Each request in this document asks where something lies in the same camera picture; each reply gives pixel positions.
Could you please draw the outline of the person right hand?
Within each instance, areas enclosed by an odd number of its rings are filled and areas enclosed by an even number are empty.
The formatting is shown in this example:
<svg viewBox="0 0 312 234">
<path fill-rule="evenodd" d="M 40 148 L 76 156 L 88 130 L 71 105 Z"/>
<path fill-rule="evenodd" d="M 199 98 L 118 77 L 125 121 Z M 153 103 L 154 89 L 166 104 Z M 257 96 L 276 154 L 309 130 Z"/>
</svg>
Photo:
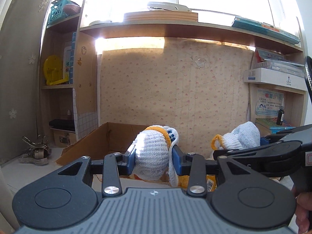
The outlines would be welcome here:
<svg viewBox="0 0 312 234">
<path fill-rule="evenodd" d="M 296 225 L 298 226 L 298 233 L 311 233 L 311 207 L 312 199 L 311 192 L 299 193 L 295 187 L 292 188 L 293 195 L 296 198 Z"/>
</svg>

